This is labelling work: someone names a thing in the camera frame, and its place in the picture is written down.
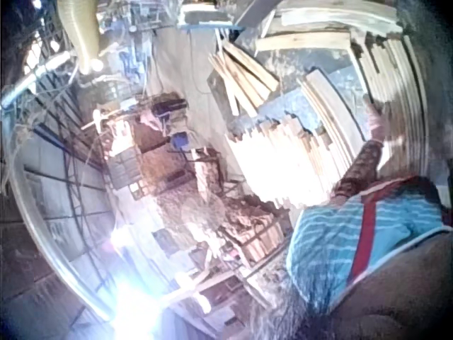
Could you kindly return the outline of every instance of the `hand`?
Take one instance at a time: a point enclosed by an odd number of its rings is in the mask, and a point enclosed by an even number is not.
[[[389,134],[389,111],[390,106],[385,103],[381,113],[376,109],[376,106],[370,101],[369,96],[363,96],[365,110],[368,114],[369,131],[371,132],[372,140],[384,143],[386,136]]]

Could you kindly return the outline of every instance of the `hair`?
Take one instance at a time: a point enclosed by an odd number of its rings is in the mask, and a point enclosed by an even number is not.
[[[289,276],[282,284],[279,305],[271,310],[254,306],[251,334],[256,340],[330,340],[334,339],[329,307],[333,282],[325,271],[311,278],[307,300],[302,298]]]

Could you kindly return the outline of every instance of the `person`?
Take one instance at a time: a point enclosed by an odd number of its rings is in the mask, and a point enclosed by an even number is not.
[[[427,301],[440,301],[441,311],[453,307],[453,266],[447,265],[453,263],[453,243],[449,243],[452,212],[441,204],[436,187],[427,178],[377,180],[388,113],[381,114],[367,96],[364,102],[372,138],[335,185],[331,199],[300,215],[287,254],[289,287],[277,308],[253,317],[255,339],[417,339],[421,329],[429,328],[428,321],[412,324],[405,319],[407,322],[400,324],[392,313],[420,321],[420,315],[425,316],[423,320],[432,318],[426,316]],[[434,240],[444,242],[444,246],[433,248]],[[431,250],[442,249],[444,254],[420,250],[430,244]],[[401,259],[406,259],[407,266],[395,265]],[[447,298],[434,296],[437,293],[432,287],[439,287],[434,281],[426,283],[422,293],[418,290],[417,296],[408,294],[413,291],[411,278],[433,259],[438,264],[436,269],[447,269],[432,273],[439,278],[436,282],[449,282],[439,289]],[[395,269],[387,270],[391,266],[409,272],[406,277],[395,278]],[[388,285],[382,287],[387,290],[375,284],[386,280]],[[407,303],[399,306],[397,297],[407,297]],[[415,303],[414,298],[423,303]],[[353,322],[351,310],[356,311]]]

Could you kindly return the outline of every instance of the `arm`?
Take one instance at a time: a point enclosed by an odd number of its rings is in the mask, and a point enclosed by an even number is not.
[[[384,112],[381,115],[374,105],[371,104],[368,96],[364,96],[363,99],[368,113],[369,129],[371,130],[372,139],[364,144],[351,167],[334,186],[331,194],[334,202],[344,201],[349,197],[357,195],[377,179],[377,166],[381,160],[382,147],[386,131],[388,130],[386,110],[389,107],[384,106]]]

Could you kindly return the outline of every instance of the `red strap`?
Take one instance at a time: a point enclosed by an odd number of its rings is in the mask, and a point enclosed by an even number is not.
[[[354,281],[368,267],[369,258],[374,241],[374,228],[376,226],[376,202],[365,203],[363,208],[362,229],[360,230],[359,244],[354,255],[348,283]]]

